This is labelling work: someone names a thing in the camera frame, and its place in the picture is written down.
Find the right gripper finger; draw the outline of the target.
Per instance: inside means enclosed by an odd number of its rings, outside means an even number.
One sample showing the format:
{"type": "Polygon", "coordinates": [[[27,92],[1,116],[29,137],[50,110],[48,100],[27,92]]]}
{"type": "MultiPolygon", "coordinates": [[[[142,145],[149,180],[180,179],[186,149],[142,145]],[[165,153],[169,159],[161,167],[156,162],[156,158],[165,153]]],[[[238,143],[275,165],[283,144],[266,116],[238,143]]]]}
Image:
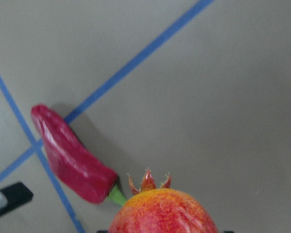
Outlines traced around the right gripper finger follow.
{"type": "Polygon", "coordinates": [[[32,201],[33,192],[22,182],[0,189],[0,217],[32,201]]]}

